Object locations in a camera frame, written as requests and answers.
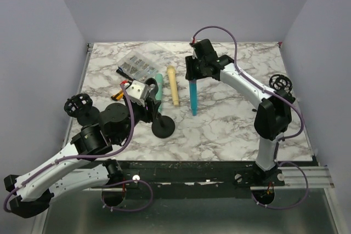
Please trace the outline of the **blue microphone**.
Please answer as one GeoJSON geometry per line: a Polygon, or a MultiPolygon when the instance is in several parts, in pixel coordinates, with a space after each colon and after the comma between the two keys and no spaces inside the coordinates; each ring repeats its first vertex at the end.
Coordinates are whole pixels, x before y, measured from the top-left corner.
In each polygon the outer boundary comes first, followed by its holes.
{"type": "Polygon", "coordinates": [[[197,115],[197,81],[195,79],[189,81],[190,107],[193,116],[197,115]]]}

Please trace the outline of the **mint green microphone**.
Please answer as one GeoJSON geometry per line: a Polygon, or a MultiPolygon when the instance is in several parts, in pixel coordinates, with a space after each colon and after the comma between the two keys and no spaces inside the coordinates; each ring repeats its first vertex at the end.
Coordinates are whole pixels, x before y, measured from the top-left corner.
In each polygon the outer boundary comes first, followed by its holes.
{"type": "Polygon", "coordinates": [[[157,73],[155,76],[155,80],[158,86],[158,92],[156,93],[156,100],[161,101],[161,105],[158,108],[158,112],[162,112],[162,97],[163,97],[163,75],[161,73],[157,73]]]}

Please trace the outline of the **black round base mic stand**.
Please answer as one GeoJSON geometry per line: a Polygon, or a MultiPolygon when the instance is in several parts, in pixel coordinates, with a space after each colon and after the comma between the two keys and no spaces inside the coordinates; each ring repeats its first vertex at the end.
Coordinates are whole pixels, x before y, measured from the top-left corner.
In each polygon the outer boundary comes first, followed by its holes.
{"type": "MultiPolygon", "coordinates": [[[[154,78],[148,78],[145,84],[149,86],[149,90],[154,89],[158,91],[157,82],[154,78]]],[[[152,122],[151,130],[156,137],[165,139],[174,133],[175,122],[169,116],[158,112],[157,118],[152,122]]]]}

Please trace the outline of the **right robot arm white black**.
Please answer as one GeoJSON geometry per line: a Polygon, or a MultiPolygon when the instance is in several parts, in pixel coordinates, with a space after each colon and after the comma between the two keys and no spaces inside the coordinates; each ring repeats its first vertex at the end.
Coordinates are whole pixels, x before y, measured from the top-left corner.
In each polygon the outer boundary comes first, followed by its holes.
{"type": "Polygon", "coordinates": [[[256,166],[252,172],[253,181],[260,186],[272,179],[272,170],[276,166],[276,144],[282,139],[292,121],[288,93],[275,91],[234,64],[234,59],[218,56],[209,39],[191,44],[192,56],[185,58],[186,79],[196,81],[211,77],[235,89],[244,96],[257,110],[254,128],[259,135],[259,148],[256,166]]]}

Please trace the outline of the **aluminium extrusion rail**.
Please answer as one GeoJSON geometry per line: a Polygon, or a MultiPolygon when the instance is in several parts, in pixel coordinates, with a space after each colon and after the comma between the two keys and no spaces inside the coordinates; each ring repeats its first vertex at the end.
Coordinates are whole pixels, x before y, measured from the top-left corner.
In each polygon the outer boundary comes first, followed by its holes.
{"type": "Polygon", "coordinates": [[[132,190],[142,182],[156,190],[186,189],[252,190],[323,189],[333,187],[327,167],[309,162],[279,164],[268,172],[252,162],[122,162],[119,169],[107,169],[105,188],[132,190]]]}

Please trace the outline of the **cream yellow microphone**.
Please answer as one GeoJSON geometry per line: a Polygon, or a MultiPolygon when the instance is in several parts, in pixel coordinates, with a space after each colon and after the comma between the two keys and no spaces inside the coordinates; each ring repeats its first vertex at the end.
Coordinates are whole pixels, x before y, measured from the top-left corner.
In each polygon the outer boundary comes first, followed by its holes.
{"type": "Polygon", "coordinates": [[[179,95],[178,95],[178,88],[177,88],[177,81],[176,81],[176,70],[174,66],[172,65],[167,66],[167,74],[168,74],[169,85],[171,88],[173,105],[175,107],[179,107],[179,95]]]}

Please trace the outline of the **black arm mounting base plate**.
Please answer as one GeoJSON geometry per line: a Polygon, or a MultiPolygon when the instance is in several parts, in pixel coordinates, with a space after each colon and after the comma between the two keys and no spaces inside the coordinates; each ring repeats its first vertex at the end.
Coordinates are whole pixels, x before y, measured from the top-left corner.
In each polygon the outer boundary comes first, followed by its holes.
{"type": "Polygon", "coordinates": [[[102,196],[108,203],[124,200],[250,198],[251,190],[284,186],[282,171],[263,172],[253,161],[119,161],[120,173],[102,196]]]}

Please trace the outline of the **black shock mount desk stand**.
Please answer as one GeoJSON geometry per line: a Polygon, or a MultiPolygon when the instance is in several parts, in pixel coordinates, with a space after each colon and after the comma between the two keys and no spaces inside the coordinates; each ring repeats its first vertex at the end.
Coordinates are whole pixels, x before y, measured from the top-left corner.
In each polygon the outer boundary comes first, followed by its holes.
{"type": "Polygon", "coordinates": [[[81,93],[67,99],[64,111],[68,116],[77,119],[81,126],[92,125],[98,122],[99,110],[93,106],[88,94],[81,93]]]}

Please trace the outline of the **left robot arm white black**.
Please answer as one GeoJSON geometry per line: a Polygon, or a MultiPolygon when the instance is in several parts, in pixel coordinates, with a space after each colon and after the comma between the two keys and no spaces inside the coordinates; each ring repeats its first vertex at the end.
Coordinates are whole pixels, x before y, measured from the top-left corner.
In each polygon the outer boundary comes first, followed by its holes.
{"type": "Polygon", "coordinates": [[[113,145],[123,151],[130,143],[139,122],[156,127],[162,115],[161,101],[156,90],[123,88],[124,104],[112,103],[104,111],[92,105],[88,94],[77,94],[68,99],[64,109],[68,115],[80,118],[86,111],[82,102],[93,111],[93,116],[82,122],[80,133],[55,156],[24,175],[8,175],[4,184],[9,195],[3,209],[22,218],[31,218],[49,208],[61,196],[89,187],[125,186],[116,160],[113,145]]]}

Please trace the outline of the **clear plastic screw organizer box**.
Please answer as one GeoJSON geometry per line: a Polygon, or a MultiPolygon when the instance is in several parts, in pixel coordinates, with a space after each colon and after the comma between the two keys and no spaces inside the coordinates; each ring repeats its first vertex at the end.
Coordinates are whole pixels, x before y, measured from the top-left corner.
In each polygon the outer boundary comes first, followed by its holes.
{"type": "Polygon", "coordinates": [[[159,66],[139,52],[129,52],[117,63],[116,72],[124,73],[132,79],[145,81],[158,74],[159,66]]]}

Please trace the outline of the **black tripod shock mount stand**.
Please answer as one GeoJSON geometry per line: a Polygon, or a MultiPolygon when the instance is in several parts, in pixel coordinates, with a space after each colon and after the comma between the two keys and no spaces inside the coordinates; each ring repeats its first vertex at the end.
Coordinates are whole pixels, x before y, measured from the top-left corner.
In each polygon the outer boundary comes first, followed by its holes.
{"type": "Polygon", "coordinates": [[[291,80],[282,74],[274,74],[269,78],[269,87],[276,92],[284,90],[287,93],[286,100],[293,104],[296,98],[292,95],[292,82],[291,80]]]}

